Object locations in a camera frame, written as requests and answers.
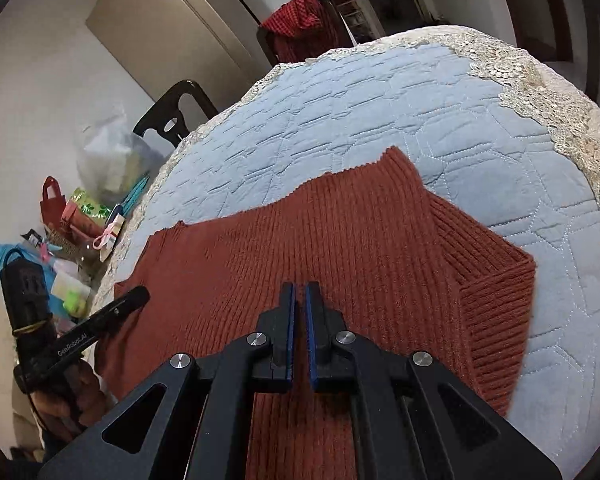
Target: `rust red sweater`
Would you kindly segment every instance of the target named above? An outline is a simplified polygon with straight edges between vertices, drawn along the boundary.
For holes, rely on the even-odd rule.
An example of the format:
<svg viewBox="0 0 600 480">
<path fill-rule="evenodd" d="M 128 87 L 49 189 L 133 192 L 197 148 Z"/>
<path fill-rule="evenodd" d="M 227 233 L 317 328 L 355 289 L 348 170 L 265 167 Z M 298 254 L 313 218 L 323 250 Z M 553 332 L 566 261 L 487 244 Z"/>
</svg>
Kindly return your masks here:
<svg viewBox="0 0 600 480">
<path fill-rule="evenodd" d="M 351 330 L 392 352 L 427 349 L 504 414 L 534 269 L 531 256 L 427 192 L 391 148 L 273 204 L 151 236 L 117 288 L 143 284 L 151 300 L 99 345 L 96 369 L 124 396 L 172 354 L 204 356 L 253 331 L 282 282 L 317 280 Z M 256 396 L 248 478 L 353 479 L 348 403 L 312 394 L 297 341 L 292 392 Z"/>
</svg>

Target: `black gripper frame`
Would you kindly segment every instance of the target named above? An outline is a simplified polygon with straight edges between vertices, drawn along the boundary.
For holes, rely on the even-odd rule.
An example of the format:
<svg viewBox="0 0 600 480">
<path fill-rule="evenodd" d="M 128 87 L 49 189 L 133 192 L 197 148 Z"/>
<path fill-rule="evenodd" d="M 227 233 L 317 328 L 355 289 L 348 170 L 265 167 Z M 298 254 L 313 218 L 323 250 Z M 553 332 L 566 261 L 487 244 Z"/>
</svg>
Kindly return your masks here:
<svg viewBox="0 0 600 480">
<path fill-rule="evenodd" d="M 348 392 L 361 480 L 559 480 L 539 449 L 428 352 L 401 356 L 347 331 L 306 287 L 310 379 Z"/>
<path fill-rule="evenodd" d="M 103 336 L 117 332 L 129 314 L 144 307 L 148 301 L 149 292 L 146 288 L 135 286 L 55 339 L 38 354 L 29 357 L 26 362 L 17 364 L 13 369 L 16 384 L 24 394 L 28 394 L 45 386 L 50 380 L 57 382 L 69 366 L 80 360 L 82 352 Z"/>
<path fill-rule="evenodd" d="M 294 286 L 253 333 L 218 353 L 176 354 L 53 457 L 38 480 L 244 478 L 253 395 L 288 392 Z"/>
</svg>

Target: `red gift bag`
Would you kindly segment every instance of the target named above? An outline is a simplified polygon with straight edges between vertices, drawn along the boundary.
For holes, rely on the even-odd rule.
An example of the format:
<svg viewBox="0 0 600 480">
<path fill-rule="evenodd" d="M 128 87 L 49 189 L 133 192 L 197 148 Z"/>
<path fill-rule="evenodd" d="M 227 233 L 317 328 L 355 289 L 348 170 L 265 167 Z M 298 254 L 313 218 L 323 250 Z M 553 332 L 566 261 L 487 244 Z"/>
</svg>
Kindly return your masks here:
<svg viewBox="0 0 600 480">
<path fill-rule="evenodd" d="M 49 196 L 49 189 L 53 191 L 54 196 Z M 48 176 L 42 186 L 42 201 L 40 202 L 42 223 L 49 228 L 58 229 L 65 206 L 66 200 L 64 195 L 61 194 L 58 181 L 52 176 Z"/>
</svg>

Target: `bed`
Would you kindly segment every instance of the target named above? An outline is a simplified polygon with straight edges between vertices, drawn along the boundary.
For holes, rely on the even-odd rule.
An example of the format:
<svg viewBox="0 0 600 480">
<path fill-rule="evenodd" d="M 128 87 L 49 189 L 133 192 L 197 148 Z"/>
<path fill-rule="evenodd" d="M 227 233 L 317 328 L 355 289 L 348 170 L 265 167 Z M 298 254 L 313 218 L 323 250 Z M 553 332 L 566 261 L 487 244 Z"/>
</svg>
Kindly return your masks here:
<svg viewBox="0 0 600 480">
<path fill-rule="evenodd" d="M 157 230 L 274 202 L 390 146 L 429 190 L 534 257 L 507 418 L 574 478 L 600 445 L 600 110 L 526 51 L 475 30 L 428 27 L 277 65 L 171 155 L 94 308 Z"/>
</svg>

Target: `light blue quilted bedspread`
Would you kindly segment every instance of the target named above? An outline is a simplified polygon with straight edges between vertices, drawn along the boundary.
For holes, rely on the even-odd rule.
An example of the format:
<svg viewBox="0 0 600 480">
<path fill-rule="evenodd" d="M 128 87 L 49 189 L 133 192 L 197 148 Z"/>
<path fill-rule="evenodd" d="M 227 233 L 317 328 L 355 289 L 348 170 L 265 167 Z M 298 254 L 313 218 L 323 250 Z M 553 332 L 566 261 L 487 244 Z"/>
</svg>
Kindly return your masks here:
<svg viewBox="0 0 600 480">
<path fill-rule="evenodd" d="M 508 419 L 569 480 L 600 444 L 600 211 L 547 130 L 500 106 L 448 48 L 396 47 L 283 72 L 192 147 L 148 205 L 147 238 L 273 202 L 303 182 L 408 154 L 426 186 L 536 260 L 528 348 Z"/>
</svg>

